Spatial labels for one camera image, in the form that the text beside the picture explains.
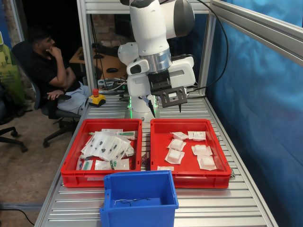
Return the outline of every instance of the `floor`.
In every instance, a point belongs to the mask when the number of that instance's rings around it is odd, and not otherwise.
[[[53,122],[55,120],[37,110],[0,125],[0,130],[16,127],[19,134],[16,139],[28,148],[28,152],[21,153],[18,145],[0,143],[0,205],[43,204],[71,140],[71,133],[66,133],[51,140],[50,147],[44,148],[43,139],[59,129]],[[10,133],[5,137],[12,138]],[[39,209],[25,210],[25,213],[35,222]],[[0,211],[0,220],[2,227],[32,226],[19,211]]]

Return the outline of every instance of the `black office chair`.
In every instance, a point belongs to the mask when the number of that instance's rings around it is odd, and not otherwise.
[[[58,98],[55,100],[48,100],[47,96],[42,96],[42,93],[37,86],[37,83],[35,82],[35,79],[31,78],[30,74],[28,73],[30,70],[30,65],[32,61],[32,47],[27,41],[20,42],[16,44],[12,49],[11,49],[13,55],[15,56],[18,64],[20,67],[23,69],[25,72],[26,76],[29,78],[31,81],[35,94],[36,94],[36,100],[35,100],[35,105],[34,109],[41,109],[41,112],[48,116],[50,119],[60,119],[55,123],[59,123],[59,130],[52,135],[46,137],[43,141],[43,146],[46,148],[49,146],[49,140],[60,136],[66,132],[72,131],[72,133],[75,131],[77,127],[77,123],[74,119],[75,118],[80,118],[81,116],[72,112],[64,111],[64,110],[59,110],[57,108],[57,100],[60,99],[69,99],[71,96],[67,95],[60,95]],[[63,121],[64,117],[69,117],[72,118],[71,122]]]
[[[6,99],[6,93],[7,93],[7,90],[5,90],[0,84],[0,120],[2,120],[5,117],[6,112],[8,111],[7,108],[8,108],[9,105],[7,103],[8,101]],[[27,147],[24,146],[23,142],[18,141],[18,140],[13,140],[13,139],[10,139],[10,138],[2,137],[3,134],[8,133],[10,131],[11,131],[11,136],[12,137],[17,137],[18,136],[18,133],[17,133],[15,127],[2,129],[2,130],[0,130],[0,142],[20,145],[22,153],[27,152],[28,151]]]

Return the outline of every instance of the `blue crate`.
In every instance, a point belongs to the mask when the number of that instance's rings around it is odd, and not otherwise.
[[[104,188],[102,227],[174,226],[179,203],[170,170],[107,175]]]

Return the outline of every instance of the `red tray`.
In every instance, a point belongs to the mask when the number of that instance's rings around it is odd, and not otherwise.
[[[123,131],[138,131],[138,138],[132,140],[131,146],[136,154],[130,157],[130,170],[95,170],[96,160],[93,158],[91,170],[76,170],[78,157],[81,150],[90,139],[89,132],[101,131],[101,129],[123,129]],[[130,172],[141,170],[142,149],[142,120],[139,119],[87,119],[79,128],[78,134],[72,143],[71,149],[61,168],[63,183],[66,187],[102,187],[104,176],[117,172]]]
[[[169,151],[167,146],[173,139],[171,132],[206,131],[206,140],[186,142],[185,155],[180,165],[165,161]],[[213,152],[216,170],[200,169],[197,156],[191,146],[196,144],[210,146]],[[222,151],[214,129],[206,119],[153,119],[151,120],[151,170],[158,166],[174,166],[172,172],[176,188],[227,188],[232,170]]]

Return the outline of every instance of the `slotted aluminum surface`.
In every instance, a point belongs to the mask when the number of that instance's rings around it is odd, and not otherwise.
[[[124,118],[127,102],[118,98],[110,96],[101,108],[88,108],[81,121],[87,118]],[[189,99],[182,105],[182,113],[177,106],[163,109],[160,105],[160,117],[209,119],[235,173],[226,190],[177,189],[179,209],[176,210],[175,227],[277,226],[207,99]],[[142,151],[143,155],[149,156],[149,124],[143,124]],[[103,201],[103,188],[66,188],[59,170],[35,227],[100,227],[99,208]]]

